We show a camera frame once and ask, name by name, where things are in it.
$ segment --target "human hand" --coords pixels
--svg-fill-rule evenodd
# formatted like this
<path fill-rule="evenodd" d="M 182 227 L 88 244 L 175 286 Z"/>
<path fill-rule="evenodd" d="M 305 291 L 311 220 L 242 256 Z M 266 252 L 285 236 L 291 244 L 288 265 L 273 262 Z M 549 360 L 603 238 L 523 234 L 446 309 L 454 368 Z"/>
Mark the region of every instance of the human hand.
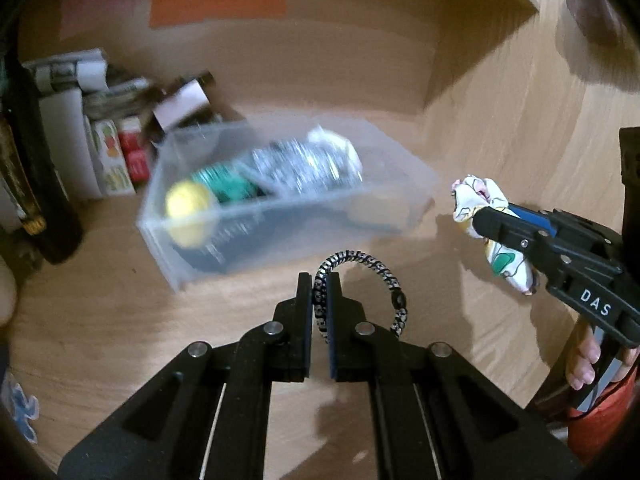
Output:
<path fill-rule="evenodd" d="M 600 359 L 600 345 L 596 341 L 590 323 L 583 318 L 578 320 L 574 332 L 574 344 L 569 350 L 569 355 L 564 367 L 564 376 L 569 386 L 574 390 L 580 390 L 585 384 L 591 384 L 595 380 L 593 365 Z M 625 349 L 623 352 L 623 364 L 612 382 L 621 381 L 631 370 L 640 353 L 640 348 Z"/>

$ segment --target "wooden table surface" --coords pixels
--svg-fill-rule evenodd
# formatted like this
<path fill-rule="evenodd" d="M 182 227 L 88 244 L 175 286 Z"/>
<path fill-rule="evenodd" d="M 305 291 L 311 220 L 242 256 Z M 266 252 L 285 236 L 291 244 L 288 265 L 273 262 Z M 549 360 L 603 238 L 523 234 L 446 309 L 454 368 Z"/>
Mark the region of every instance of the wooden table surface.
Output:
<path fill-rule="evenodd" d="M 640 124 L 635 53 L 588 46 L 564 0 L 539 1 L 540 14 L 530 16 L 486 0 L 288 0 L 284 20 L 149 30 L 141 0 L 130 14 L 59 41 L 60 0 L 31 0 L 21 51 L 27 60 L 101 46 L 113 62 L 161 80 L 209 68 L 220 99 L 242 115 L 287 107 L 371 120 L 442 179 L 417 228 L 360 247 L 406 291 L 403 339 L 449 342 L 524 406 L 574 316 L 544 292 L 525 298 L 492 276 L 481 243 L 450 217 L 450 183 L 492 177 L 514 202 L 619 228 L 617 131 Z M 134 226 L 139 205 L 85 206 L 78 254 L 45 266 L 23 291 L 12 365 L 40 399 L 34 427 L 52 466 L 188 343 L 226 344 L 271 319 L 293 296 L 297 273 L 314 272 L 326 256 L 174 294 Z M 347 267 L 342 278 L 374 322 L 390 322 L 375 275 Z M 265 471 L 268 479 L 375 478 L 366 388 L 329 380 L 317 331 L 311 379 L 274 386 Z"/>

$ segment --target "green spot on fabric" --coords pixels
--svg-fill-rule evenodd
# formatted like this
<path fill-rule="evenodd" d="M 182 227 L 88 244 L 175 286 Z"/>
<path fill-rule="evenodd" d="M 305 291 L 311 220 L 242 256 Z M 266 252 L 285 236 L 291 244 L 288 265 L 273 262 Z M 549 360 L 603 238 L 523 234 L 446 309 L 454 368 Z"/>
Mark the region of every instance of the green spot on fabric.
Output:
<path fill-rule="evenodd" d="M 209 166 L 194 173 L 191 179 L 194 182 L 204 184 L 216 195 L 218 201 L 240 202 L 248 198 L 254 198 L 260 193 L 259 188 L 245 179 L 233 168 L 225 164 Z"/>
<path fill-rule="evenodd" d="M 498 254 L 494 260 L 491 262 L 491 268 L 494 271 L 496 276 L 500 276 L 503 270 L 509 265 L 513 260 L 516 259 L 516 255 L 513 253 L 501 253 Z"/>

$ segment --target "metal screw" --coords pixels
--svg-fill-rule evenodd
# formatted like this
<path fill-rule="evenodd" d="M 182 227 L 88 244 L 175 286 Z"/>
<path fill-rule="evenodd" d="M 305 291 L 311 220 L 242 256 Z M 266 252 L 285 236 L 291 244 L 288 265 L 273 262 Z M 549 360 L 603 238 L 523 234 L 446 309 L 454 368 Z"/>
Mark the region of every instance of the metal screw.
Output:
<path fill-rule="evenodd" d="M 202 357 L 208 351 L 209 351 L 209 346 L 206 343 L 203 343 L 202 341 L 191 343 L 189 345 L 189 348 L 187 349 L 187 352 L 189 352 L 189 355 L 191 357 Z"/>
<path fill-rule="evenodd" d="M 269 335 L 278 335 L 284 330 L 284 325 L 279 321 L 270 321 L 264 324 L 263 329 Z"/>
<path fill-rule="evenodd" d="M 376 331 L 376 327 L 374 327 L 371 323 L 367 321 L 358 323 L 356 325 L 356 332 L 360 335 L 371 335 L 375 331 Z"/>
<path fill-rule="evenodd" d="M 451 347 L 446 343 L 434 343 L 431 345 L 431 352 L 436 357 L 449 357 L 451 355 Z"/>

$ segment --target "plastic bin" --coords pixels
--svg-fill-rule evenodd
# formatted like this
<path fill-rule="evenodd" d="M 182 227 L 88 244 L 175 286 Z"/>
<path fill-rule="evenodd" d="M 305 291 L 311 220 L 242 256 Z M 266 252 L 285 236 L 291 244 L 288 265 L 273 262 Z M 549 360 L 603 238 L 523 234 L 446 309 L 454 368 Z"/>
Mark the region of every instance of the plastic bin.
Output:
<path fill-rule="evenodd" d="M 277 139 L 305 139 L 316 126 L 347 137 L 363 165 L 352 189 L 295 197 L 261 197 L 218 205 L 186 219 L 165 217 L 175 183 L 204 166 L 230 160 Z M 357 249 L 368 238 L 415 226 L 431 198 L 433 170 L 373 124 L 332 115 L 269 114 L 236 123 L 187 128 L 169 134 L 160 149 L 138 227 L 169 284 L 178 290 L 204 276 L 267 266 L 311 254 Z M 168 229 L 209 224 L 210 243 L 178 247 Z"/>

